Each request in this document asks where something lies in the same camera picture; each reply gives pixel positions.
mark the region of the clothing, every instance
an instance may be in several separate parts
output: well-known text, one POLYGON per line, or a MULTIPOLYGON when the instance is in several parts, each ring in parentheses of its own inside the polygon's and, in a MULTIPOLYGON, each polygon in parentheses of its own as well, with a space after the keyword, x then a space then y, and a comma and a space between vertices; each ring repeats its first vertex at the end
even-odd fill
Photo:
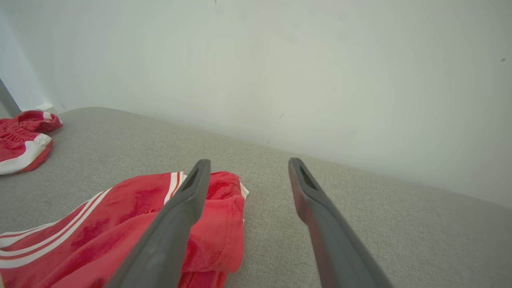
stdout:
POLYGON ((43 163, 53 140, 42 132, 61 126, 55 114, 36 110, 0 119, 0 175, 31 171, 43 163))
MULTIPOLYGON (((65 218, 0 235, 0 275, 11 287, 104 286, 183 182, 183 172, 137 176, 65 218)), ((244 197, 237 175, 212 173, 192 227, 179 287, 223 287, 243 256, 244 197)))

